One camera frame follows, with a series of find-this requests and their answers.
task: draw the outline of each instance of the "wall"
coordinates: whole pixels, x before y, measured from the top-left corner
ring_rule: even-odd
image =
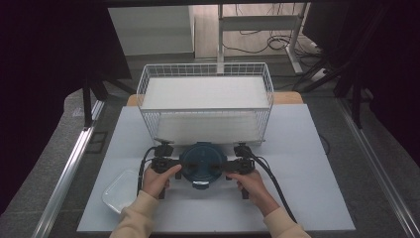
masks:
[[[193,52],[191,7],[109,8],[126,56]]]

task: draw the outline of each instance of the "person's left hand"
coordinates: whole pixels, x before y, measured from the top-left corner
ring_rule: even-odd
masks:
[[[182,165],[176,165],[163,174],[158,174],[151,169],[151,165],[145,170],[143,178],[143,191],[158,199],[163,188],[169,188],[169,178],[182,169]]]

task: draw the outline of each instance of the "wire basket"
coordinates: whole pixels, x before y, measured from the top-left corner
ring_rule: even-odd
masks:
[[[265,63],[148,64],[137,102],[153,139],[260,144],[272,92]]]

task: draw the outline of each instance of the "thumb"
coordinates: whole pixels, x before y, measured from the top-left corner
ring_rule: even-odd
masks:
[[[174,167],[171,167],[169,170],[167,170],[165,173],[161,174],[160,176],[164,178],[165,180],[168,180],[172,176],[174,176],[178,171],[182,169],[182,165],[176,165]]]
[[[241,175],[236,174],[236,173],[226,174],[226,177],[228,177],[230,179],[236,179],[236,180],[238,180],[240,182],[242,182],[244,180],[244,176],[241,176]]]

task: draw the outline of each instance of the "dark curtain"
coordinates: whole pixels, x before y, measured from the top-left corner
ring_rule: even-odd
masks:
[[[367,47],[370,109],[420,166],[420,3],[394,1]]]
[[[0,34],[3,212],[49,141],[65,97],[86,78],[131,76],[102,5],[2,1]]]

